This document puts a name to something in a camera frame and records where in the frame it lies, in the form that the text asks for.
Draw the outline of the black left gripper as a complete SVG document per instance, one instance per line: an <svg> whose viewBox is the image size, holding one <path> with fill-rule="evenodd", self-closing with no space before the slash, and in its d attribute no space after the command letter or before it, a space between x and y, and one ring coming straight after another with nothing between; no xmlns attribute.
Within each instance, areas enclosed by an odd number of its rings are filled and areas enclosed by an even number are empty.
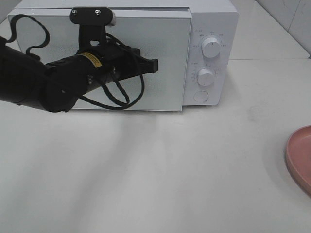
<svg viewBox="0 0 311 233"><path fill-rule="evenodd" d="M108 7L74 7L70 21L79 27L79 50L73 56L48 63L46 76L64 91L84 95L107 83L158 71L157 59L146 59L140 49L129 47L106 33L115 26Z"/></svg>

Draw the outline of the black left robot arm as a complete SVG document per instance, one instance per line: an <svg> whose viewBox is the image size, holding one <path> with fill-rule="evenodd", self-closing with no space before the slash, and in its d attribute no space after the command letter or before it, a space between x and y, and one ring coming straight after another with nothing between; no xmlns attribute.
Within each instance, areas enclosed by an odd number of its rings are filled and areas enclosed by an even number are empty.
<svg viewBox="0 0 311 233"><path fill-rule="evenodd" d="M17 39L17 22L12 17L11 37L0 40L0 99L19 106L48 112L68 112L77 100L110 109L125 110L130 100L121 81L158 71L157 59L146 59L140 50L123 44L106 32L115 25L115 14L108 7L74 7L69 18L79 26L79 48L75 55L50 63L27 49L9 47Z"/></svg>

